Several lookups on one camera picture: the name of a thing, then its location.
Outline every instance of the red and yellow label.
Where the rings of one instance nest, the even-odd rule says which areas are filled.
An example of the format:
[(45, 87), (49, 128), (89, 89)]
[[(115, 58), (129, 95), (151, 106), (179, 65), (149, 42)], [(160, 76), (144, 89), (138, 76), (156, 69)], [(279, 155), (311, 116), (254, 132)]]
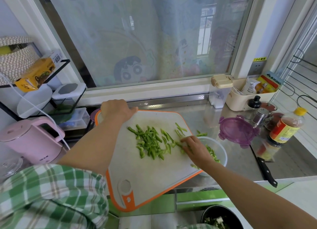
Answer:
[(278, 143), (286, 143), (300, 128), (291, 127), (281, 119), (271, 131), (270, 137)]

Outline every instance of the electrical outlet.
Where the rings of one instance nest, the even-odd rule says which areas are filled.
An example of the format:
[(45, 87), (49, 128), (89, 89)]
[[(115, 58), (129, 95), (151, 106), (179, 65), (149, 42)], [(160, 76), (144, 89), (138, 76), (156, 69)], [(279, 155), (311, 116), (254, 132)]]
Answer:
[(251, 64), (251, 67), (250, 67), (248, 76), (249, 76), (249, 75), (262, 74), (262, 71), (263, 71), (263, 68), (264, 68), (265, 63), (266, 63), (266, 61), (253, 62), (253, 63)]

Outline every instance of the power cord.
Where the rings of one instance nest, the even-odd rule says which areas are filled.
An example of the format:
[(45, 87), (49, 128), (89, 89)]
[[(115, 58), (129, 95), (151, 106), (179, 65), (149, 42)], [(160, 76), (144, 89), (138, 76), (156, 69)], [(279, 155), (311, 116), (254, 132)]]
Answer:
[(30, 105), (32, 105), (34, 108), (36, 108), (38, 111), (42, 112), (44, 115), (46, 115), (48, 118), (51, 119), (51, 121), (54, 123), (56, 131), (58, 133), (58, 135), (62, 138), (61, 140), (64, 142), (64, 144), (67, 146), (67, 148), (70, 150), (69, 145), (66, 143), (65, 139), (62, 137), (62, 135), (59, 133), (59, 129), (58, 126), (56, 124), (56, 122), (53, 120), (52, 117), (50, 117), (47, 113), (45, 113), (44, 111), (42, 111), (41, 109), (39, 109), (38, 107), (36, 107), (34, 104), (32, 104), (30, 101), (28, 101), (25, 97), (23, 97), (21, 94), (18, 93), (18, 91), (16, 91), (16, 89), (14, 88), (14, 86), (12, 85), (11, 81), (0, 72), (0, 75), (6, 80), (6, 82), (8, 82), (8, 84), (10, 85), (10, 87), (14, 90), (15, 93), (18, 94), (18, 96), (20, 96), (22, 99), (26, 100)]

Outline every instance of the barcode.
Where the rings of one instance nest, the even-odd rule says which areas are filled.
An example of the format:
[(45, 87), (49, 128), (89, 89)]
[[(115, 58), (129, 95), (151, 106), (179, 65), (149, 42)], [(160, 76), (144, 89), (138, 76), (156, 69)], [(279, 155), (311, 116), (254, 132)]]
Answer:
[(59, 55), (56, 55), (53, 59), (54, 63), (58, 63), (61, 60), (61, 57)]
[(287, 137), (280, 137), (279, 139), (280, 140), (289, 140), (289, 138), (287, 138)]

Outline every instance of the sauce bottle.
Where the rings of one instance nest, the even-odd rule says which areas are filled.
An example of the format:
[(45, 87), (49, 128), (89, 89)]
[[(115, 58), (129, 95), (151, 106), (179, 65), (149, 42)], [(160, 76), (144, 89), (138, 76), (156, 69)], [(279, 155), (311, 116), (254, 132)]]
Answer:
[(303, 126), (306, 113), (306, 109), (298, 107), (294, 112), (283, 115), (271, 131), (271, 139), (277, 143), (286, 143)]

